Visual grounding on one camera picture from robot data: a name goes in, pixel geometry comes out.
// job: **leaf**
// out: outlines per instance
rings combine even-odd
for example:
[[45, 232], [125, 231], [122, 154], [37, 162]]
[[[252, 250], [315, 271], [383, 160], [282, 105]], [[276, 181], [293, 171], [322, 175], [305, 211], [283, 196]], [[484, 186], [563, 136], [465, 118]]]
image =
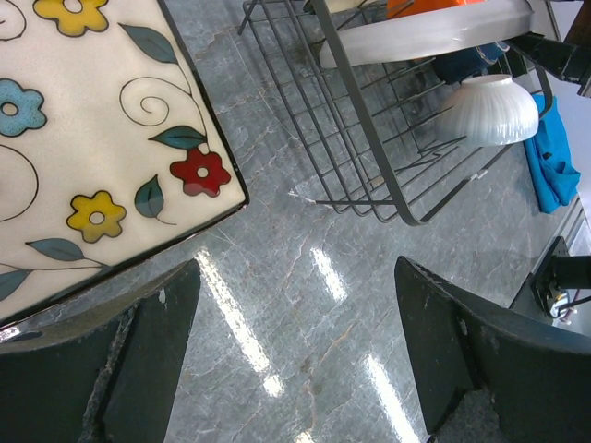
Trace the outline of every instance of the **leaf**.
[[139, 49], [145, 55], [162, 63], [174, 63], [176, 61], [175, 50], [160, 32], [141, 26], [129, 26], [119, 23], [119, 26], [127, 33]]
[[152, 179], [142, 185], [136, 193], [134, 200], [138, 212], [148, 219], [155, 219], [158, 217], [164, 207], [163, 191], [158, 184], [158, 174], [154, 175]]
[[32, 273], [31, 269], [18, 269], [0, 275], [0, 302], [11, 295]]
[[201, 143], [207, 142], [207, 137], [190, 126], [175, 126], [166, 129], [150, 140], [159, 141], [178, 150], [194, 150]]
[[55, 260], [76, 261], [85, 258], [78, 245], [64, 238], [46, 238], [36, 242], [27, 242], [27, 245]]

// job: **blue cloth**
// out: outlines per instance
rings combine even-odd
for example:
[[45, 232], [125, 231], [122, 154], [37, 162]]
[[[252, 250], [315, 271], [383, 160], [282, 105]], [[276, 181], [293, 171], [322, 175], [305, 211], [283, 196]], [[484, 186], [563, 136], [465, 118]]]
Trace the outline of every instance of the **blue cloth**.
[[[544, 96], [535, 95], [534, 100], [542, 112]], [[556, 97], [552, 108], [539, 122], [537, 134], [524, 145], [541, 211], [550, 214], [560, 205], [568, 206], [576, 195], [581, 174], [571, 163], [569, 142]]]

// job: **dish rack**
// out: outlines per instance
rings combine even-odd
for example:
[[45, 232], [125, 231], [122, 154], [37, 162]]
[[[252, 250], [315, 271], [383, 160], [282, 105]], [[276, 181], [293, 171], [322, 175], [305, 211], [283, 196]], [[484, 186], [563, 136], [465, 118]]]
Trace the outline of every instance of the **dish rack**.
[[[385, 2], [368, 3], [330, 14], [324, 0], [306, 6], [297, 0], [248, 0], [238, 33], [247, 24], [252, 29], [312, 163], [314, 183], [303, 192], [324, 194], [314, 201], [338, 213], [374, 214], [380, 222], [400, 216], [418, 226], [486, 175], [512, 145], [470, 149], [458, 144], [461, 138], [434, 138], [440, 104], [453, 87], [437, 78], [433, 58], [352, 67], [338, 30], [385, 19]], [[397, 12], [411, 4], [401, 3]], [[322, 69], [318, 62], [325, 41], [335, 69]], [[544, 70], [536, 72], [541, 90], [535, 93], [544, 93], [547, 112], [548, 78]]]

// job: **flower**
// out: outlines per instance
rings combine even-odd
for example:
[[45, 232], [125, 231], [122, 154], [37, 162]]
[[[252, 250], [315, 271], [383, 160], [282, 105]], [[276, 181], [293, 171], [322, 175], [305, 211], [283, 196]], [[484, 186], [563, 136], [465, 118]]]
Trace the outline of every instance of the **flower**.
[[108, 192], [99, 191], [92, 198], [75, 196], [70, 205], [75, 211], [67, 218], [67, 225], [82, 232], [86, 243], [96, 243], [103, 235], [113, 238], [121, 234], [119, 222], [127, 212], [113, 203]]
[[24, 90], [16, 81], [0, 78], [0, 134], [16, 137], [45, 125], [42, 105], [43, 96], [38, 91]]
[[219, 154], [202, 154], [200, 150], [189, 150], [185, 161], [170, 165], [170, 172], [183, 180], [183, 192], [188, 196], [205, 192], [210, 197], [217, 197], [220, 186], [230, 183], [232, 178], [223, 168]]
[[57, 30], [68, 37], [79, 37], [86, 30], [103, 32], [109, 22], [99, 11], [109, 0], [78, 0], [79, 10], [71, 11], [65, 5], [66, 0], [36, 0], [35, 13], [57, 23]]

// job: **flower center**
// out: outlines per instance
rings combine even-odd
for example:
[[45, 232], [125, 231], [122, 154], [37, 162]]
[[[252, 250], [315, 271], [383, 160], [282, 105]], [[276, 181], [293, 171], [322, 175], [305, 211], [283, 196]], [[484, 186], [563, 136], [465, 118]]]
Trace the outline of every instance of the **flower center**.
[[101, 224], [104, 222], [104, 214], [102, 212], [93, 212], [90, 215], [89, 220], [92, 224]]
[[65, 0], [64, 7], [73, 14], [82, 12], [82, 2], [79, 0]]
[[0, 105], [0, 110], [4, 115], [16, 115], [18, 114], [18, 107], [11, 102], [2, 103]]

